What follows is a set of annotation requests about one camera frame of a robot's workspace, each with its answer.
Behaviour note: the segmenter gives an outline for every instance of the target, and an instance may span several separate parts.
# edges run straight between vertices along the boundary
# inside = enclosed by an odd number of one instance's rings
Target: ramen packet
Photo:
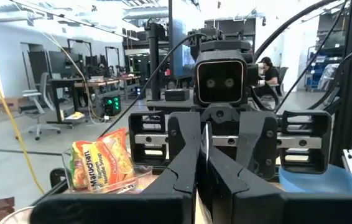
[[[71,179],[74,190],[86,190],[88,187],[88,177],[83,167],[83,151],[88,150],[94,142],[77,141],[72,144],[71,149]]]
[[[125,129],[109,133],[96,142],[76,142],[72,179],[76,189],[106,193],[133,185],[134,168],[126,150]]]

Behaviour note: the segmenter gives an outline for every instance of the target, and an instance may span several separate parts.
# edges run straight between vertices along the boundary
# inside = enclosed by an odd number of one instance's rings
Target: wooden table
[[[98,86],[103,86],[103,85],[110,85],[110,84],[117,84],[119,83],[119,80],[103,80],[101,82],[78,82],[78,83],[74,83],[74,87],[75,88],[83,88],[85,87],[85,85],[87,85],[88,87],[98,87]]]
[[[139,84],[140,76],[134,76],[134,77],[119,77],[120,80],[122,80],[124,86],[124,94],[125,94],[125,99],[127,99],[129,95],[129,90],[132,90],[134,87],[136,87]]]

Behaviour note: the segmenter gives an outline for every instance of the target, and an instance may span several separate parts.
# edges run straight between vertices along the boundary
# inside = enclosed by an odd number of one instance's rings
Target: blue plastic tray
[[[295,174],[280,167],[279,179],[286,192],[352,194],[352,173],[333,165],[321,175]]]

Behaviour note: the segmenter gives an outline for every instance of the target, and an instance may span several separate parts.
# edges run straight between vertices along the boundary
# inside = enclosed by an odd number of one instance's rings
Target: blue shelving
[[[309,62],[314,53],[308,53],[307,61]],[[309,66],[305,74],[306,91],[319,91],[318,83],[325,70],[325,67],[331,63],[340,63],[343,56],[343,47],[335,47],[332,49],[321,49],[316,60]]]

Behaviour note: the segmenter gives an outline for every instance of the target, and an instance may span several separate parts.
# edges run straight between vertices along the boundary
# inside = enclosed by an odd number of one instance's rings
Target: man with dark hair
[[[271,59],[269,57],[264,57],[260,61],[264,66],[264,81],[267,85],[276,85],[279,83],[279,72],[273,66]],[[264,95],[270,95],[269,89],[264,88],[263,86],[257,87],[254,89],[255,94],[260,98]]]

